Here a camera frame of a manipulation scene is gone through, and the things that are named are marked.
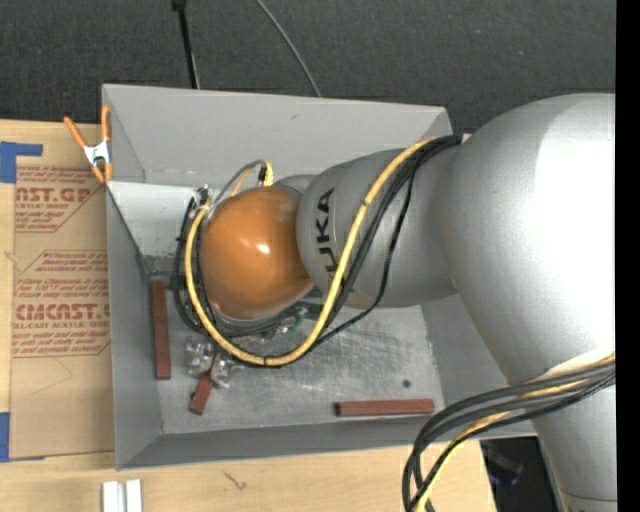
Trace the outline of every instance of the black wire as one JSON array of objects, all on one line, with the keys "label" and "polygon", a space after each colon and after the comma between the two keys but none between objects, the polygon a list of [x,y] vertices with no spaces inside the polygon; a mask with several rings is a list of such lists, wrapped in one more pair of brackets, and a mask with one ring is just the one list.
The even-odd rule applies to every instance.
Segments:
[{"label": "black wire", "polygon": [[[422,481],[422,471],[420,467],[420,458],[416,457],[416,454],[422,453],[424,451],[424,447],[429,443],[435,440],[439,435],[459,426],[464,423],[469,423],[481,417],[485,417],[497,412],[503,412],[505,409],[502,408],[500,404],[488,405],[482,409],[476,409],[471,413],[466,413],[466,415],[458,416],[458,418],[465,418],[462,421],[458,421],[456,418],[451,418],[459,411],[463,411],[465,409],[470,409],[472,407],[478,407],[482,404],[488,404],[490,402],[495,402],[501,398],[506,398],[514,395],[522,395],[525,393],[530,393],[534,391],[540,391],[543,389],[547,389],[550,387],[562,386],[564,384],[575,382],[576,380],[593,380],[603,378],[611,371],[612,368],[615,367],[614,362],[610,362],[601,366],[587,368],[584,370],[580,370],[577,372],[573,372],[571,374],[559,375],[557,377],[552,377],[545,380],[538,380],[533,382],[528,382],[524,384],[518,384],[515,386],[508,386],[492,391],[488,391],[486,393],[482,393],[479,395],[475,395],[473,397],[467,398],[465,400],[461,400],[456,402],[455,404],[450,405],[446,409],[443,409],[438,414],[433,416],[420,430],[418,435],[416,436],[416,441],[414,443],[413,451],[409,459],[407,460],[407,465],[405,466],[404,476],[406,478],[410,478],[410,474],[415,472],[416,480]],[[514,400],[510,402],[505,402],[507,404],[519,404],[520,402],[515,402]]]},{"label": "black wire", "polygon": [[357,314],[356,316],[354,316],[350,320],[348,320],[346,322],[343,322],[341,325],[339,325],[335,329],[331,330],[330,332],[328,332],[327,334],[322,336],[320,339],[318,339],[318,341],[316,341],[316,345],[319,345],[320,343],[323,343],[326,340],[333,338],[336,334],[344,331],[345,329],[351,327],[356,322],[359,322],[360,320],[362,320],[365,316],[367,316],[369,313],[371,313],[371,311],[373,311],[373,309],[382,300],[382,296],[384,295],[384,292],[387,289],[387,281],[389,279],[389,270],[391,269],[391,259],[393,258],[394,251],[396,250],[396,244],[397,244],[398,238],[400,236],[400,231],[402,230],[402,225],[404,224],[404,219],[405,219],[405,216],[407,214],[407,210],[409,209],[409,204],[411,203],[411,192],[413,190],[413,180],[414,180],[414,178],[415,178],[415,171],[411,173],[411,176],[409,178],[409,186],[407,188],[407,195],[405,196],[404,204],[402,205],[402,210],[400,212],[400,215],[398,216],[398,220],[396,222],[396,226],[395,226],[394,231],[393,231],[393,236],[391,238],[391,243],[389,244],[389,247],[387,249],[387,255],[385,256],[384,270],[383,270],[383,273],[382,273],[382,280],[381,280],[381,283],[380,283],[380,288],[378,289],[378,295],[376,296],[376,298],[373,301],[373,303],[367,309],[365,309],[361,313]]},{"label": "black wire", "polygon": [[296,49],[295,45],[291,42],[291,39],[289,39],[289,36],[287,35],[287,33],[284,31],[284,29],[282,28],[280,23],[278,23],[278,20],[276,19],[276,17],[271,13],[271,11],[267,8],[267,6],[265,5],[265,3],[262,0],[255,0],[255,1],[258,4],[258,6],[260,7],[260,9],[262,9],[262,11],[271,20],[271,23],[273,23],[273,25],[276,27],[278,32],[280,32],[280,35],[282,36],[284,41],[287,43],[287,46],[289,46],[289,49],[291,50],[291,53],[293,53],[293,56],[298,61],[298,64],[302,68],[302,71],[304,71],[304,74],[306,75],[307,80],[309,80],[309,83],[311,84],[311,87],[313,87],[313,90],[316,93],[316,96],[318,96],[318,98],[322,98],[322,94],[320,93],[320,89],[318,89],[318,86],[316,85],[315,80],[311,76],[311,72],[307,68],[307,65],[304,63],[304,60],[300,56],[300,53],[298,53],[298,50]]},{"label": "black wire", "polygon": [[409,511],[413,507],[415,507],[416,502],[426,492],[427,488],[429,487],[429,485],[431,484],[431,482],[435,478],[436,474],[438,473],[439,469],[442,467],[444,462],[447,460],[447,458],[451,454],[451,452],[458,445],[460,445],[462,442],[466,441],[468,438],[470,438],[472,436],[476,436],[476,435],[481,434],[483,432],[487,432],[489,430],[494,430],[496,428],[504,427],[504,426],[507,426],[507,425],[512,425],[514,423],[519,423],[519,422],[522,422],[522,421],[525,421],[525,420],[529,420],[529,419],[533,419],[533,418],[537,418],[539,416],[542,416],[542,415],[545,415],[545,414],[549,414],[551,412],[554,412],[554,411],[563,409],[565,407],[568,407],[570,405],[576,404],[576,403],[580,402],[581,400],[584,400],[585,398],[587,398],[587,397],[593,395],[594,393],[600,391],[601,389],[604,389],[605,387],[613,385],[615,383],[615,379],[616,379],[616,374],[615,374],[615,371],[613,371],[613,372],[609,373],[608,376],[605,377],[604,379],[601,379],[598,382],[585,387],[584,389],[582,389],[578,393],[573,394],[573,396],[570,396],[570,397],[565,398],[565,399],[557,400],[556,402],[554,402],[551,405],[543,406],[543,407],[540,407],[539,409],[535,409],[533,411],[528,411],[528,412],[525,412],[523,414],[519,414],[517,416],[513,416],[511,418],[507,418],[507,419],[504,419],[504,420],[496,421],[494,423],[491,423],[489,425],[481,427],[481,428],[479,428],[479,429],[477,429],[477,430],[475,430],[473,432],[470,432],[470,433],[465,434],[464,436],[460,437],[455,442],[449,444],[447,449],[440,455],[440,457],[438,458],[438,460],[436,461],[436,463],[432,467],[431,471],[427,475],[427,478],[422,483],[420,489],[418,489],[418,491],[416,492],[415,496],[410,501],[409,507],[406,508],[406,510]]},{"label": "black wire", "polygon": [[191,82],[192,89],[200,89],[200,80],[198,78],[198,72],[196,70],[196,59],[193,56],[193,49],[191,48],[191,38],[189,37],[189,24],[187,23],[187,15],[185,13],[186,0],[177,1],[172,0],[173,10],[178,13],[178,19],[180,20],[180,32],[182,33],[182,44],[184,46],[184,54],[187,58],[187,67],[189,69],[189,81]]},{"label": "black wire", "polygon": [[184,283],[184,274],[180,273],[180,263],[182,262],[182,257],[184,253],[184,244],[186,242],[185,239],[185,231],[187,225],[189,223],[189,215],[193,210],[193,207],[196,204],[195,198],[191,198],[189,204],[187,206],[187,210],[182,219],[182,225],[180,227],[180,234],[178,236],[178,245],[176,247],[176,254],[173,258],[173,275],[172,275],[172,291],[173,291],[173,301],[175,302],[176,309],[178,310],[178,314],[182,321],[193,331],[202,332],[202,327],[199,322],[197,322],[192,316],[187,313],[186,305],[182,300],[181,292],[185,288]]},{"label": "black wire", "polygon": [[222,196],[224,196],[224,194],[227,192],[227,190],[229,190],[231,188],[231,185],[233,185],[240,176],[242,176],[249,169],[253,169],[258,165],[260,166],[260,171],[259,171],[259,175],[258,175],[258,181],[259,181],[260,177],[263,176],[263,173],[266,173],[267,166],[264,165],[262,162],[259,162],[259,161],[251,162],[250,164],[247,164],[247,165],[241,167],[240,169],[238,169],[235,172],[235,174],[233,176],[231,176],[231,179],[229,179],[229,181],[227,181],[224,184],[224,186],[220,189],[220,192],[218,192],[218,195],[213,200],[213,204],[218,204],[218,201],[220,201],[220,199],[222,199]]},{"label": "black wire", "polygon": [[[598,371],[589,371],[589,372],[578,372],[573,375],[563,375],[554,380],[548,379],[547,381],[538,381],[535,384],[536,386],[530,391],[537,391],[545,388],[557,387],[562,384],[566,384],[567,382],[575,382],[578,380],[586,380],[592,381],[594,379],[602,379],[608,375],[611,370],[611,366],[604,365],[602,368],[599,368]],[[405,508],[409,506],[410,500],[410,485],[411,485],[411,475],[415,475],[416,483],[422,482],[422,471],[421,471],[421,463],[420,456],[426,449],[426,447],[432,442],[436,441],[442,434],[448,432],[449,430],[473,423],[476,420],[481,418],[486,418],[487,416],[491,416],[493,414],[501,413],[501,412],[512,412],[518,409],[523,409],[525,407],[540,407],[549,402],[555,403],[559,398],[564,398],[567,396],[575,395],[578,391],[588,386],[589,382],[584,385],[572,389],[560,390],[555,392],[552,395],[541,396],[536,398],[514,398],[507,402],[502,402],[498,404],[490,404],[485,405],[484,407],[474,409],[473,411],[466,412],[454,418],[449,418],[449,416],[455,414],[457,410],[461,407],[459,404],[463,404],[463,402],[471,402],[476,397],[472,397],[471,399],[463,400],[462,402],[458,402],[453,404],[452,406],[444,409],[436,416],[431,418],[427,424],[421,429],[420,433],[416,436],[416,441],[413,446],[413,450],[411,455],[408,457],[407,462],[405,464],[405,468],[402,475],[402,498],[404,502]],[[498,392],[509,390],[511,388],[502,388],[500,390],[496,390]],[[511,394],[521,394],[524,391],[519,391],[518,389],[514,389],[515,393]],[[494,394],[495,392],[485,393],[485,395]]]},{"label": "black wire", "polygon": [[[356,256],[353,259],[353,263],[351,265],[349,274],[347,278],[344,280],[340,293],[336,298],[336,303],[334,304],[333,311],[327,318],[327,322],[325,326],[328,326],[331,324],[331,322],[336,318],[336,316],[338,315],[338,313],[346,303],[347,299],[349,298],[349,293],[351,293],[351,290],[353,289],[353,286],[358,277],[358,274],[362,269],[362,265],[364,264],[364,261],[369,253],[369,250],[371,249],[373,240],[375,238],[376,233],[378,232],[378,228],[382,222],[382,219],[384,218],[384,215],[386,214],[389,206],[391,205],[398,191],[402,188],[402,186],[408,180],[411,180],[411,184],[409,185],[410,187],[409,192],[405,197],[405,204],[403,205],[403,213],[401,213],[402,220],[404,221],[404,215],[406,214],[408,201],[410,201],[411,187],[413,186],[413,178],[415,176],[416,171],[427,160],[433,158],[434,156],[444,151],[445,149],[448,149],[452,146],[460,144],[461,142],[462,142],[462,137],[458,135],[448,135],[444,137],[439,137],[438,139],[435,139],[427,143],[423,148],[418,150],[416,154],[413,155],[412,158],[407,159],[407,161],[403,164],[403,166],[401,167],[401,169],[398,171],[397,175],[391,182],[391,186],[389,187],[387,193],[383,196],[380,202],[380,206],[378,207],[378,210],[376,211],[376,214],[371,224],[369,225],[369,228],[367,229],[365,236],[362,239],[360,247],[358,248],[358,252],[356,253]],[[358,314],[356,317],[352,318],[351,320],[348,320],[347,322],[344,322],[342,325],[336,327],[332,331],[323,335],[314,344],[314,347],[313,347],[314,349],[317,348],[321,343],[324,343],[328,339],[334,337],[336,334],[342,332],[347,327],[350,327],[357,321],[362,320],[362,318],[364,318],[367,314],[369,314],[375,308],[375,306],[380,302],[386,288],[388,272],[391,267],[391,256],[393,255],[393,251],[395,249],[395,243],[397,242],[397,237],[399,236],[401,227],[402,227],[402,223],[397,222],[396,228],[395,228],[396,231],[394,232],[394,237],[391,242],[393,249],[391,249],[391,245],[390,245],[390,248],[387,251],[387,256],[385,258],[385,271],[383,274],[383,281],[379,288],[378,295],[373,305],[367,308],[366,311]]]}]

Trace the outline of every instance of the cardboard box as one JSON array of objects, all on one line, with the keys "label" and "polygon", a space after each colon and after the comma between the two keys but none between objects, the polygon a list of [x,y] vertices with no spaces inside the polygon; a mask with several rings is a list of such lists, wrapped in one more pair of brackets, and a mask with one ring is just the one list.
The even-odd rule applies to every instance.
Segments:
[{"label": "cardboard box", "polygon": [[5,249],[15,272],[9,456],[110,450],[104,187],[62,123],[5,121],[0,140],[42,145],[42,156],[18,157],[15,242]]}]

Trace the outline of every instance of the gray metal box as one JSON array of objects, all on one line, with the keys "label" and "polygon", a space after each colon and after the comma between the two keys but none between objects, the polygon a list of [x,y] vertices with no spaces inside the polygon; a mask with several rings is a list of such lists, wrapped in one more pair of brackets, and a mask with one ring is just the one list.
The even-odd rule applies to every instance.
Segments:
[{"label": "gray metal box", "polygon": [[[277,178],[320,173],[451,127],[439,107],[105,85],[114,179],[107,194],[116,464],[143,465],[364,449],[413,441],[423,417],[345,420],[342,400],[431,398],[438,409],[504,385],[459,298],[377,310],[302,360],[245,369],[188,411],[193,335],[171,297],[173,377],[154,378],[150,278],[170,269],[191,189],[220,188],[267,158]],[[352,316],[346,308],[338,322]],[[528,425],[499,435],[530,433]]]}]

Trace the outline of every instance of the blue tape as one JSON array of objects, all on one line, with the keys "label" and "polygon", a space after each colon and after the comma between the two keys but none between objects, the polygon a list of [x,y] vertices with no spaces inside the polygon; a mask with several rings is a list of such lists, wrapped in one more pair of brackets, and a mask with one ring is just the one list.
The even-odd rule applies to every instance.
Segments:
[{"label": "blue tape", "polygon": [[0,142],[0,183],[16,182],[18,156],[42,156],[42,144]]},{"label": "blue tape", "polygon": [[0,412],[0,462],[9,460],[9,413]]}]

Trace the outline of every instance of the brown wooden stick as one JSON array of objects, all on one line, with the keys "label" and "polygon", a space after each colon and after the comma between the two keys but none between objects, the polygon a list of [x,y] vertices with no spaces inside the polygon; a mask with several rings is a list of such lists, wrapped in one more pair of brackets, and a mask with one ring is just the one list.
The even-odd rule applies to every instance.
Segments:
[{"label": "brown wooden stick", "polygon": [[171,350],[169,347],[167,294],[161,279],[151,281],[151,296],[156,345],[156,379],[167,380],[171,378]]},{"label": "brown wooden stick", "polygon": [[388,416],[394,414],[429,414],[435,406],[431,399],[363,400],[338,402],[336,416]]},{"label": "brown wooden stick", "polygon": [[207,402],[209,401],[209,395],[211,394],[211,388],[213,388],[213,380],[211,380],[211,375],[207,372],[200,377],[196,392],[191,399],[189,410],[192,413],[200,416],[204,413],[204,410],[207,407]]}]

